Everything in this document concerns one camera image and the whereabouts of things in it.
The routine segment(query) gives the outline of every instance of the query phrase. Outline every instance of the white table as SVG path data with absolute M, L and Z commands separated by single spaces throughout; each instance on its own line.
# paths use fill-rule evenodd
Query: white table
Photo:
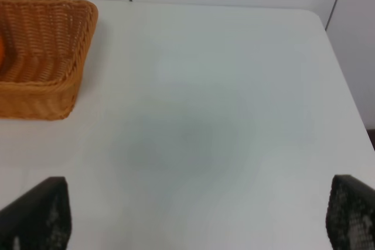
M 70 249 L 331 249 L 332 177 L 375 153 L 319 18 L 94 3 L 75 110 L 0 121 L 0 206 L 61 175 Z

